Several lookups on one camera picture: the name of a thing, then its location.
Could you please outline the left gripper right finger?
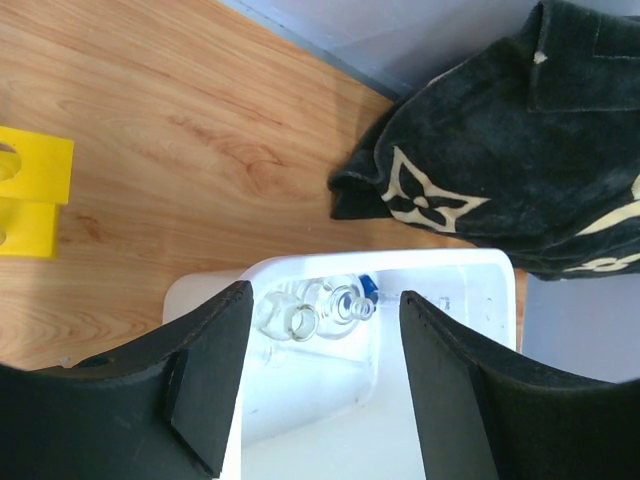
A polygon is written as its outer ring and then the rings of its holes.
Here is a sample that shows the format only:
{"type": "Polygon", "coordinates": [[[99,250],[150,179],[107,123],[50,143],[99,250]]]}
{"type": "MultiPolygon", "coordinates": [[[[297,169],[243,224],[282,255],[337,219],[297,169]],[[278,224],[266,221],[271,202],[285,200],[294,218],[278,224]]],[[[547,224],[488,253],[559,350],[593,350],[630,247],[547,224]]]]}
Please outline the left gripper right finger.
{"type": "Polygon", "coordinates": [[[399,324],[427,478],[638,478],[637,380],[544,365],[413,291],[399,324]]]}

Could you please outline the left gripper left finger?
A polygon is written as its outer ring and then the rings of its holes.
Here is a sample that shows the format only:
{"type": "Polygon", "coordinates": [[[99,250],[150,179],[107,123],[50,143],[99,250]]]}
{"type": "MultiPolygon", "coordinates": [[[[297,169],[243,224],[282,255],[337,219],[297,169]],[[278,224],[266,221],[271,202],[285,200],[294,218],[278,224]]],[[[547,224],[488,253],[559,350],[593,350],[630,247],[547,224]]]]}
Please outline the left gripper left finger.
{"type": "Polygon", "coordinates": [[[5,479],[217,479],[250,333],[253,289],[71,368],[1,369],[5,479]]]}

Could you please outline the small glass beaker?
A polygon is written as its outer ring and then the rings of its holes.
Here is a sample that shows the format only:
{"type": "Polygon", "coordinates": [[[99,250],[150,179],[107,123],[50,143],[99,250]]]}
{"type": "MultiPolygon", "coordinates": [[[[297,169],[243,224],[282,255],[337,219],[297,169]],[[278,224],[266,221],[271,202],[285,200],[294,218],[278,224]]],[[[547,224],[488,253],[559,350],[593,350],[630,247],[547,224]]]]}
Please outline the small glass beaker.
{"type": "Polygon", "coordinates": [[[267,293],[254,311],[256,329],[276,341],[307,341],[316,333],[318,323],[313,306],[281,291],[267,293]]]}

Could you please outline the white plastic bin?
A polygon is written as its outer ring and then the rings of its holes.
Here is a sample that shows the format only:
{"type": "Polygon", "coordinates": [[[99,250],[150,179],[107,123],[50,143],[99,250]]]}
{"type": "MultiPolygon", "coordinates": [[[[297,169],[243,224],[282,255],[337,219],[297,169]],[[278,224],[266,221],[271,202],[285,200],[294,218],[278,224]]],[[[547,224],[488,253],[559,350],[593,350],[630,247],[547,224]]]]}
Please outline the white plastic bin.
{"type": "MultiPolygon", "coordinates": [[[[515,275],[495,249],[409,249],[276,257],[251,268],[195,273],[167,291],[173,321],[237,280],[254,292],[254,311],[271,291],[297,295],[305,280],[370,275],[382,291],[448,296],[461,324],[516,345],[515,275]]],[[[252,322],[249,347],[370,358],[375,372],[322,375],[305,368],[255,367],[245,360],[223,475],[227,479],[421,479],[425,475],[407,377],[399,305],[375,307],[348,336],[276,341],[252,322]]]]}

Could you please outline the graduated cylinder blue base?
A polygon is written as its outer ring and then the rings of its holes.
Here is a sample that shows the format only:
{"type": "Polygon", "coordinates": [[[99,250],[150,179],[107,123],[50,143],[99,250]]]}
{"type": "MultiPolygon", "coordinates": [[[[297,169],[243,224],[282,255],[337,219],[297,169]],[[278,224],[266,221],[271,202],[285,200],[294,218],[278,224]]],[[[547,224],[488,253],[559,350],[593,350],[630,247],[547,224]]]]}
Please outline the graduated cylinder blue base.
{"type": "MultiPolygon", "coordinates": [[[[358,279],[362,284],[364,296],[371,300],[375,307],[391,307],[400,304],[400,293],[382,291],[370,275],[360,275],[358,279]]],[[[427,300],[444,312],[449,312],[451,309],[451,300],[448,296],[427,297],[427,300]]]]}

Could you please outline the glass petri dish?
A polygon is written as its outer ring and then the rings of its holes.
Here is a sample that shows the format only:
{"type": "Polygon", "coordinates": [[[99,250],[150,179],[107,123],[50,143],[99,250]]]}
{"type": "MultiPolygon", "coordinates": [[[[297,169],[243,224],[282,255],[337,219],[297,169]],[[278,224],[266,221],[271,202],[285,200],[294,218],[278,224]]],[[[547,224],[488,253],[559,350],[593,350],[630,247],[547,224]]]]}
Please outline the glass petri dish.
{"type": "Polygon", "coordinates": [[[298,287],[297,295],[315,309],[316,334],[327,340],[348,336],[375,311],[374,302],[366,297],[362,281],[354,274],[305,280],[298,287]]]}

